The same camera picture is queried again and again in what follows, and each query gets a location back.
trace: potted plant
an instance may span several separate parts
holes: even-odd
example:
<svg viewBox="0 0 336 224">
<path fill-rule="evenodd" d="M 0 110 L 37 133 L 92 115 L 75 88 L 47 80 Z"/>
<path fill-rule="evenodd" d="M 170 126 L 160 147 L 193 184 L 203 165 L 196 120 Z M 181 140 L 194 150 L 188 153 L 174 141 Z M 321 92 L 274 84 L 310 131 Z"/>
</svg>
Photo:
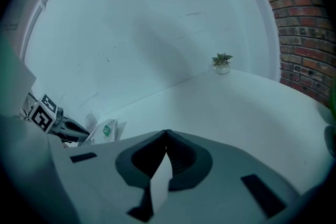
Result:
<svg viewBox="0 0 336 224">
<path fill-rule="evenodd" d="M 233 56 L 226 54 L 217 54 L 212 58 L 212 66 L 216 68 L 218 74 L 228 74 L 230 72 L 230 62 Z"/>
</svg>

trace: black rubber pad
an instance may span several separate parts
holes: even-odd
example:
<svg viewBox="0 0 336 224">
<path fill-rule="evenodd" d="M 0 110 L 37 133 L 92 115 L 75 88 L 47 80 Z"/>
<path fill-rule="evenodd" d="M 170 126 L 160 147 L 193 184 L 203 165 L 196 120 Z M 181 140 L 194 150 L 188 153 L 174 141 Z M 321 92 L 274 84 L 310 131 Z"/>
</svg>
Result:
<svg viewBox="0 0 336 224">
<path fill-rule="evenodd" d="M 97 157 L 97 155 L 93 152 L 89 152 L 89 153 L 85 153 L 81 155 L 72 156 L 70 157 L 70 159 L 72 160 L 73 163 L 77 163 L 77 162 L 82 162 L 82 161 L 85 161 L 87 159 L 91 159 L 94 157 Z"/>
<path fill-rule="evenodd" d="M 285 204 L 256 175 L 241 178 L 268 218 L 285 209 Z"/>
</svg>

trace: small white pot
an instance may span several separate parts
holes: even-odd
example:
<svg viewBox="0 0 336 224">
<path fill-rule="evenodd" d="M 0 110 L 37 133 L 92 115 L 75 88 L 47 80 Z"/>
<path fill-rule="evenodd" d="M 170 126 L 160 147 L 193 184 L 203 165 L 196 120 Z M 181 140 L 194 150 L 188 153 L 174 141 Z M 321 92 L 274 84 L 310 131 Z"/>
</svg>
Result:
<svg viewBox="0 0 336 224">
<path fill-rule="evenodd" d="M 230 65 L 224 65 L 224 66 L 216 66 L 216 71 L 218 74 L 224 75 L 228 74 L 230 72 Z"/>
</svg>

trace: white tabletop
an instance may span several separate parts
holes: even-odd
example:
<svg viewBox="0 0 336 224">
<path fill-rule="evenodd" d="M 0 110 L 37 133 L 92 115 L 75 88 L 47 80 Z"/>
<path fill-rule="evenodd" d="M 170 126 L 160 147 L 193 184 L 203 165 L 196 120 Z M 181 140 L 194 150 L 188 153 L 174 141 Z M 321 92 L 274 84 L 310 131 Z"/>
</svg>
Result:
<svg viewBox="0 0 336 224">
<path fill-rule="evenodd" d="M 299 193 L 321 183 L 333 158 L 324 129 L 330 110 L 277 82 L 211 71 L 114 111 L 121 139 L 173 129 L 236 146 L 286 178 Z"/>
</svg>

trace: white paper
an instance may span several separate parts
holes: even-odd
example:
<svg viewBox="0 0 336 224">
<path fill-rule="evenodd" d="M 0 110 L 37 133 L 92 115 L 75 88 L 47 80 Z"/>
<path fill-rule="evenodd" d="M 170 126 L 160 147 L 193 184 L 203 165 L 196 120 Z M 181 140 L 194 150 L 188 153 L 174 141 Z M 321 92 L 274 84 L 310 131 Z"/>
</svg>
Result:
<svg viewBox="0 0 336 224">
<path fill-rule="evenodd" d="M 96 125 L 92 133 L 86 138 L 82 146 L 113 142 L 116 139 L 117 120 L 106 120 Z"/>
<path fill-rule="evenodd" d="M 167 153 L 151 179 L 151 199 L 155 214 L 168 198 L 169 181 L 173 178 L 173 168 Z"/>
</svg>

